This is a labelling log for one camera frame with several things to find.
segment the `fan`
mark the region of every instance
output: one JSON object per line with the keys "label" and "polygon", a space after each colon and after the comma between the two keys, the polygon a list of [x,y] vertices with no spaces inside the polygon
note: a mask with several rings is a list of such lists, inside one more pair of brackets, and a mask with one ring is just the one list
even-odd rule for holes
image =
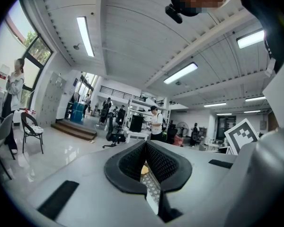
{"label": "fan", "polygon": [[178,130],[177,135],[180,137],[185,137],[189,131],[188,125],[185,122],[178,123],[176,129]]}

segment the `fluorescent light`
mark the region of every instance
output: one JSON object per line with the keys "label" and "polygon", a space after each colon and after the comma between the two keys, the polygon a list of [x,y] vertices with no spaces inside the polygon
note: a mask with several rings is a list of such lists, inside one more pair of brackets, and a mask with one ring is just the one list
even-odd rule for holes
{"label": "fluorescent light", "polygon": [[254,111],[245,111],[244,113],[245,114],[249,114],[249,113],[258,113],[260,112],[261,110],[254,110]]}
{"label": "fluorescent light", "polygon": [[250,46],[255,43],[259,43],[264,40],[264,31],[258,31],[248,36],[243,36],[237,39],[238,46],[240,49],[243,49],[247,46]]}
{"label": "fluorescent light", "polygon": [[204,107],[207,108],[207,107],[216,107],[216,106],[222,106],[222,105],[226,105],[226,103],[221,103],[221,104],[209,104],[209,105],[204,105]]}
{"label": "fluorescent light", "polygon": [[217,113],[217,115],[232,115],[232,113]]}
{"label": "fluorescent light", "polygon": [[198,66],[194,63],[189,64],[188,66],[185,66],[183,69],[179,70],[169,78],[166,78],[164,80],[164,83],[169,84],[172,83],[173,81],[185,76],[186,74],[198,69]]}
{"label": "fluorescent light", "polygon": [[89,32],[87,29],[86,17],[78,17],[77,22],[78,22],[80,34],[81,34],[87,55],[94,57],[95,55],[94,55],[93,49],[91,47],[90,39],[89,39]]}
{"label": "fluorescent light", "polygon": [[264,100],[264,99],[266,99],[266,97],[264,97],[264,96],[260,96],[260,97],[255,97],[255,98],[248,98],[248,99],[245,99],[245,102],[257,101],[257,100]]}

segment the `wooden step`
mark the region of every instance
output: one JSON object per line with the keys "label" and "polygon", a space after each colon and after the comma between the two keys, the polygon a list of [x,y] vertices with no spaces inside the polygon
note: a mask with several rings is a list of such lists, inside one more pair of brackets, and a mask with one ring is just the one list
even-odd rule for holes
{"label": "wooden step", "polygon": [[57,124],[60,124],[64,127],[67,127],[71,130],[74,130],[74,131],[79,131],[79,132],[84,133],[84,134],[97,135],[96,131],[84,128],[83,126],[80,126],[77,123],[71,123],[67,120],[59,120],[59,121],[57,121]]}
{"label": "wooden step", "polygon": [[72,135],[74,137],[77,137],[83,140],[93,140],[97,136],[97,133],[95,134],[83,133],[81,131],[75,130],[75,128],[71,129],[60,123],[53,123],[51,126],[56,130],[59,130],[63,133]]}

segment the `doorway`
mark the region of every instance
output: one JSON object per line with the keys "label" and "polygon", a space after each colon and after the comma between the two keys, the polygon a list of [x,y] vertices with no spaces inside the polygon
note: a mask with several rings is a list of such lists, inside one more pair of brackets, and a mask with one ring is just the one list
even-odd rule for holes
{"label": "doorway", "polygon": [[224,140],[227,130],[231,129],[236,125],[236,116],[219,116],[218,117],[218,129],[217,129],[217,140]]}

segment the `red object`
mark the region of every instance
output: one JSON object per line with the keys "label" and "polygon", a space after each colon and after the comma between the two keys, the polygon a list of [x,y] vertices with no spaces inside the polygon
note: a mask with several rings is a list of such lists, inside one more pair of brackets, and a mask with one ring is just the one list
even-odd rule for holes
{"label": "red object", "polygon": [[0,78],[2,78],[3,80],[6,79],[6,74],[4,74],[3,72],[0,71]]}
{"label": "red object", "polygon": [[184,138],[179,137],[178,135],[175,135],[175,141],[173,143],[174,146],[181,146],[183,145]]}

